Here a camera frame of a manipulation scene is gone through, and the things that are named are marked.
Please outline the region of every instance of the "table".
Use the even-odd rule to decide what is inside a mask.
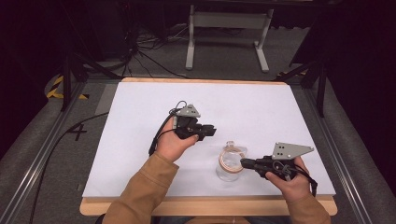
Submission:
[[[191,79],[153,79],[125,78],[122,82],[163,82],[163,83],[208,83],[208,84],[248,84],[281,85],[279,82],[232,81],[232,80],[191,80]],[[332,195],[317,196],[320,203],[331,216],[337,213],[337,206]],[[114,197],[82,199],[80,212],[85,216],[99,216],[106,212]],[[266,196],[201,196],[201,197],[166,197],[153,211],[154,216],[286,216],[289,213],[285,201],[280,195]]]

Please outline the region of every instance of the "glass jar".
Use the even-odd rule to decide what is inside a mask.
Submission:
[[[216,174],[221,180],[235,181],[244,169],[241,159],[247,156],[248,150],[245,147],[236,147],[233,141],[228,141],[226,147],[219,154],[219,163],[216,167]]]

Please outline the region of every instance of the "white desk frame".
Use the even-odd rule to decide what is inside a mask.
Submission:
[[[267,73],[269,71],[269,67],[265,60],[262,46],[264,44],[265,37],[267,36],[273,13],[273,9],[269,9],[267,14],[195,12],[194,6],[191,6],[189,23],[190,40],[187,50],[186,69],[192,69],[194,59],[194,27],[224,27],[262,30],[262,36],[259,41],[254,42],[254,46],[262,71]]]

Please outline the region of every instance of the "forearm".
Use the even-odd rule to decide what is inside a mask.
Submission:
[[[104,224],[150,223],[152,211],[163,201],[178,167],[154,153],[108,208]]]
[[[330,224],[329,213],[312,195],[288,203],[293,224]]]

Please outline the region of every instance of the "person's left hand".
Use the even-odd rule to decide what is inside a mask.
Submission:
[[[163,134],[161,134],[157,143],[157,152],[171,162],[180,158],[187,148],[193,146],[198,141],[199,137],[196,134],[186,139],[180,139],[174,131],[169,131],[173,128],[173,122],[174,118],[170,118],[166,122],[161,131]]]

